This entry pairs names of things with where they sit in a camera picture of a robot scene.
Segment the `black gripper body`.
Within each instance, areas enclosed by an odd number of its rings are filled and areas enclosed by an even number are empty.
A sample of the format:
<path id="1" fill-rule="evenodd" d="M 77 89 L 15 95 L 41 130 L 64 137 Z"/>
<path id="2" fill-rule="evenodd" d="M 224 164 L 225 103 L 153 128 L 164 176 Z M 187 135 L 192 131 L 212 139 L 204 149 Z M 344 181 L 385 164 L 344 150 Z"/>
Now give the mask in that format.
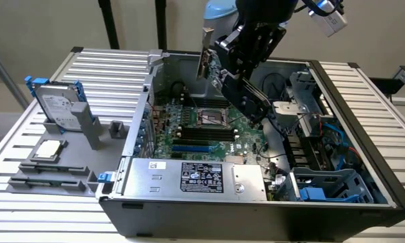
<path id="1" fill-rule="evenodd" d="M 221 69 L 233 79 L 251 74 L 265 62 L 287 34 L 276 23 L 247 23 L 239 25 L 229 35 L 215 42 Z"/>

